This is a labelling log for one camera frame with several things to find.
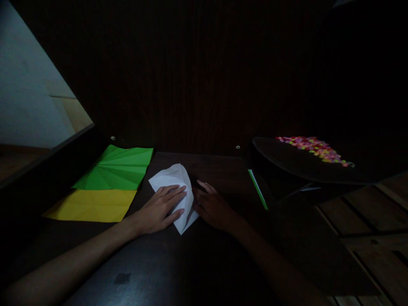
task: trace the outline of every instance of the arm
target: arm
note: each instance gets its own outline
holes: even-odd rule
[[[207,223],[228,232],[245,247],[282,303],[328,305],[317,288],[233,211],[214,187],[197,182],[206,192],[195,190],[195,197],[201,204],[195,206],[196,212]]]
[[[160,187],[136,213],[102,234],[47,262],[10,287],[3,298],[10,305],[53,305],[61,302],[81,280],[127,242],[163,230],[184,210],[168,212],[185,197],[185,186]]]

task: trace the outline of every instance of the yellow origami paper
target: yellow origami paper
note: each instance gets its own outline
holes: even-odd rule
[[[120,222],[135,195],[136,190],[77,189],[42,216],[64,221]]]

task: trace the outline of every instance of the colorful beads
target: colorful beads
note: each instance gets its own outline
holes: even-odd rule
[[[292,136],[292,137],[275,137],[280,142],[291,144],[297,147],[299,150],[306,150],[313,155],[318,156],[323,162],[327,163],[339,163],[343,167],[354,167],[351,162],[346,162],[341,159],[341,156],[336,150],[333,150],[328,143],[322,140],[318,140],[317,137],[304,137],[304,136]]]

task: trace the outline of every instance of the white paper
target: white paper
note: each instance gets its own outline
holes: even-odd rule
[[[192,208],[194,195],[186,169],[182,164],[174,164],[170,168],[158,172],[149,180],[149,183],[154,192],[162,186],[180,185],[180,187],[182,187],[186,185],[186,196],[173,210],[175,211],[184,208],[184,213],[174,222],[178,232],[182,235],[198,218],[198,213]]]

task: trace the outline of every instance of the table surface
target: table surface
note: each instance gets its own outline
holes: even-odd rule
[[[377,291],[327,225],[302,198],[289,198],[266,211],[238,157],[156,152],[128,214],[154,191],[148,179],[182,163],[190,180],[211,183],[230,205],[301,269],[327,295],[369,295]],[[268,191],[263,190],[267,199]],[[17,279],[112,224],[43,219],[39,235],[10,265]],[[183,235],[174,226],[142,236],[121,248],[66,301],[88,304],[204,304],[275,301],[256,264],[231,236],[199,218]]]

